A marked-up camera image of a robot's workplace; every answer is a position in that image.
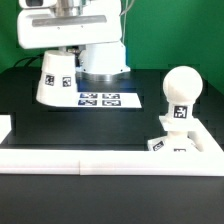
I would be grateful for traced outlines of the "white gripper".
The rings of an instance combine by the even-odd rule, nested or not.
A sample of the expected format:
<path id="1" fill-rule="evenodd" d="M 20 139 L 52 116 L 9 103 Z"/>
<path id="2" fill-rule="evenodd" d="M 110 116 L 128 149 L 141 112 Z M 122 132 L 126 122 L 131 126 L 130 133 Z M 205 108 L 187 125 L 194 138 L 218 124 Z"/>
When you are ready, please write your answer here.
<path id="1" fill-rule="evenodd" d="M 23 9 L 17 35 L 25 49 L 117 42 L 121 39 L 120 4 L 87 4 L 81 15 L 57 17 L 48 8 Z"/>

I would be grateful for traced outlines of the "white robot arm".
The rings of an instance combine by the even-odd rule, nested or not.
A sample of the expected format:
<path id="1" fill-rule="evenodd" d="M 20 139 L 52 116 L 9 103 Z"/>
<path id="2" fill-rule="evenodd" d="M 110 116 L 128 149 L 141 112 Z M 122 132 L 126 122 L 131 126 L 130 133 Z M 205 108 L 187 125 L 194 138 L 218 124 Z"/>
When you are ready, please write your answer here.
<path id="1" fill-rule="evenodd" d="M 17 35 L 25 49 L 80 49 L 76 70 L 95 80 L 130 68 L 121 42 L 121 0 L 18 0 Z"/>

